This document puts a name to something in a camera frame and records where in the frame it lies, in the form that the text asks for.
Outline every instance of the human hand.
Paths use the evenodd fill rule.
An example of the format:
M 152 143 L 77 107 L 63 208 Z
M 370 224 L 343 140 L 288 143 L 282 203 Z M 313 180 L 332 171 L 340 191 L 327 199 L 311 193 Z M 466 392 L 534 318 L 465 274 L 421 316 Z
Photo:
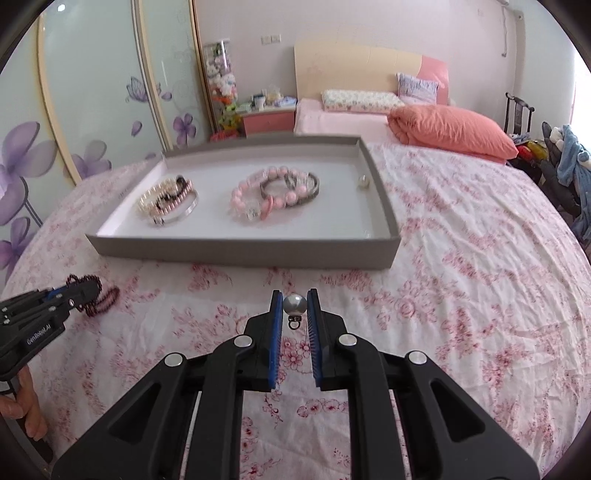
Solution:
M 17 400 L 0 395 L 0 414 L 6 419 L 25 419 L 27 435 L 35 441 L 41 440 L 47 434 L 47 422 L 41 414 L 39 399 L 33 389 L 33 378 L 29 367 L 24 367 L 18 373 L 21 389 Z

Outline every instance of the bracelet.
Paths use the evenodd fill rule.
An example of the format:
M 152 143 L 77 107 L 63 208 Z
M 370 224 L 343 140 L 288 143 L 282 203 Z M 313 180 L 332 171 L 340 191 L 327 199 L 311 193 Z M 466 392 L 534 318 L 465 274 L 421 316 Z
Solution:
M 161 196 L 165 194 L 177 195 L 180 190 L 181 186 L 179 185 L 178 178 L 163 180 L 147 190 L 138 199 L 138 209 L 142 213 L 151 215 L 153 212 L 157 212 L 159 210 L 158 201 L 160 200 Z
M 187 198 L 187 196 L 189 196 L 189 195 L 194 195 L 195 199 L 191 202 L 191 204 L 184 211 L 182 211 L 181 213 L 179 213 L 178 215 L 175 215 L 173 217 L 166 217 L 166 215 L 168 215 L 176 207 L 178 207 L 183 202 L 183 200 L 185 200 Z M 185 218 L 186 216 L 189 216 L 189 214 L 191 214 L 191 212 L 197 206 L 198 201 L 199 201 L 199 195 L 197 194 L 197 191 L 194 188 L 192 188 L 192 186 L 191 186 L 190 190 L 185 189 L 184 192 L 181 192 L 181 194 L 179 194 L 178 198 L 174 201 L 174 203 L 175 203 L 174 206 L 167 206 L 166 209 L 164 209 L 163 215 L 153 215 L 152 220 L 158 226 L 168 225 L 170 223 L 177 222 L 178 220 Z
M 172 212 L 176 207 L 184 202 L 190 192 L 195 192 L 191 180 L 184 183 L 183 188 L 176 194 L 163 193 L 156 201 L 156 208 L 151 212 L 151 216 L 164 216 Z
M 288 188 L 285 195 L 271 195 L 267 186 L 276 180 L 283 179 Z M 258 189 L 263 202 L 248 200 L 251 189 Z M 238 215 L 246 215 L 249 220 L 260 218 L 265 220 L 272 210 L 280 210 L 303 205 L 315 199 L 320 191 L 320 180 L 313 173 L 300 172 L 294 168 L 269 167 L 260 170 L 238 184 L 232 191 L 230 205 Z
M 138 208 L 148 216 L 167 215 L 183 202 L 192 189 L 193 183 L 182 175 L 176 179 L 166 179 L 139 198 Z
M 261 182 L 261 196 L 263 199 L 266 200 L 267 198 L 273 197 L 273 195 L 267 193 L 266 188 L 270 183 L 276 181 L 279 178 L 280 177 L 276 177 L 274 179 L 267 178 L 265 181 Z M 307 184 L 308 179 L 312 180 L 312 184 L 309 186 Z M 289 188 L 290 191 L 285 194 L 283 202 L 281 202 L 282 198 L 279 196 L 273 197 L 273 200 L 274 202 L 279 201 L 280 204 L 284 203 L 285 208 L 297 207 L 299 205 L 311 202 L 318 196 L 318 193 L 320 192 L 320 180 L 313 173 L 301 173 L 297 170 L 290 170 L 284 176 L 284 180 L 287 188 Z

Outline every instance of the clothing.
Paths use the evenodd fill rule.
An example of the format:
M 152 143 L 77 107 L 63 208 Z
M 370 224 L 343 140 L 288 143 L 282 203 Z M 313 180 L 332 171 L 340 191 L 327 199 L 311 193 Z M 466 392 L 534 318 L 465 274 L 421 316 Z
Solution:
M 591 170 L 579 163 L 579 155 L 583 161 L 589 157 L 570 125 L 565 125 L 563 132 L 564 149 L 557 168 L 558 182 L 568 187 L 573 179 L 576 180 L 581 198 L 581 215 L 575 219 L 571 230 L 578 240 L 589 240 L 591 239 Z

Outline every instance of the orange pillow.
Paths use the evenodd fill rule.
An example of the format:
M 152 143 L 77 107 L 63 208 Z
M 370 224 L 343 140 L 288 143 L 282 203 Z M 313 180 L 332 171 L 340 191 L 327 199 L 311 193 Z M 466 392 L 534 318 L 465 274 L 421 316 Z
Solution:
M 405 145 L 439 148 L 504 164 L 517 148 L 493 120 L 447 105 L 406 105 L 393 109 L 388 125 Z

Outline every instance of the nightstand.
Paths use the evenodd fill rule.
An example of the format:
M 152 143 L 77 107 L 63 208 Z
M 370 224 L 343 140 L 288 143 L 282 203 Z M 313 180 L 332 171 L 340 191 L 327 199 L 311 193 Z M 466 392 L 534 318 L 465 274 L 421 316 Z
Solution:
M 268 132 L 293 132 L 296 125 L 296 106 L 266 106 L 242 114 L 244 133 L 247 137 Z

